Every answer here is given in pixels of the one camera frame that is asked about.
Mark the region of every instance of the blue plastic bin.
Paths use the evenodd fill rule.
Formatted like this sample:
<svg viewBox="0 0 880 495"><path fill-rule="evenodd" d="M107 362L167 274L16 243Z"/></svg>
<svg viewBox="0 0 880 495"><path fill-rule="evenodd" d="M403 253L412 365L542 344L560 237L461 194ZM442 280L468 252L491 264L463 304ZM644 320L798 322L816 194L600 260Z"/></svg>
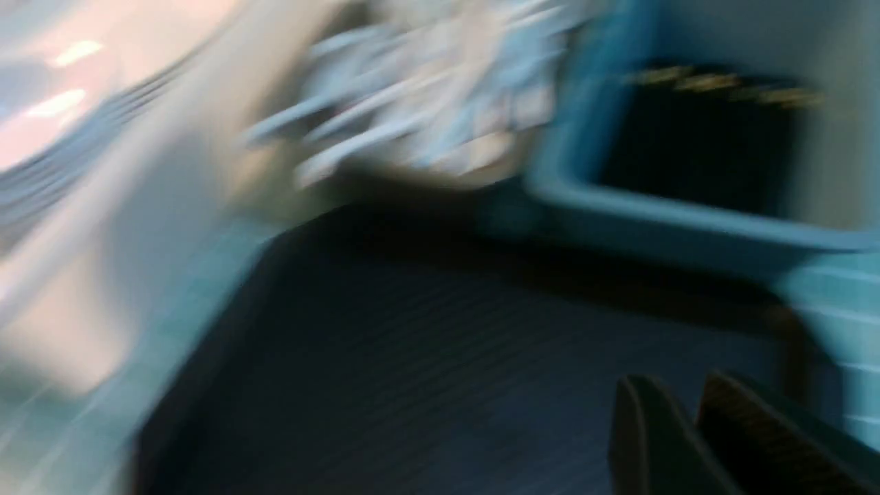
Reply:
<svg viewBox="0 0 880 495"><path fill-rule="evenodd" d="M622 76L655 56L734 63L823 91L783 198L787 219L597 183L630 96ZM762 280L816 254L876 245L880 2L616 0L573 57L524 177L563 240Z"/></svg>

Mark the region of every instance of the rubber mat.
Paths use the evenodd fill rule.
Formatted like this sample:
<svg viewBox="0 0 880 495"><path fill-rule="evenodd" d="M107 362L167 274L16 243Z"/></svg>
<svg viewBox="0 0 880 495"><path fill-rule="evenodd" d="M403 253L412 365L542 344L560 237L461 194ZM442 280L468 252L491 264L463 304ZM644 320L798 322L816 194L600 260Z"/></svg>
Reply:
<svg viewBox="0 0 880 495"><path fill-rule="evenodd" d="M692 410L713 368L785 374L755 316L777 303L670 277L337 210L264 254L141 432L135 491L608 493L622 374Z"/></svg>

